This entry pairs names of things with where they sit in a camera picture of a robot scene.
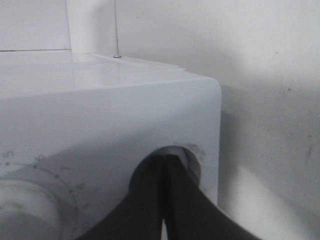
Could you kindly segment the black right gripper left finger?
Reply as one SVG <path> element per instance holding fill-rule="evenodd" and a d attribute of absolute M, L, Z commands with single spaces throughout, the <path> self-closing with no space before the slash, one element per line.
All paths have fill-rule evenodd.
<path fill-rule="evenodd" d="M 79 240 L 160 240 L 164 206 L 164 157 L 146 157 L 135 169 L 126 197 Z"/>

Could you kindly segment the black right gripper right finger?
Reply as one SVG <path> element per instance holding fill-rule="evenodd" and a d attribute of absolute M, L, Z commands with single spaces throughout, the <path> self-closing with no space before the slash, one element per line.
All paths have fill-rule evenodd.
<path fill-rule="evenodd" d="M 165 157 L 166 215 L 169 240 L 254 240 L 224 215 L 188 176 L 180 158 Z"/>

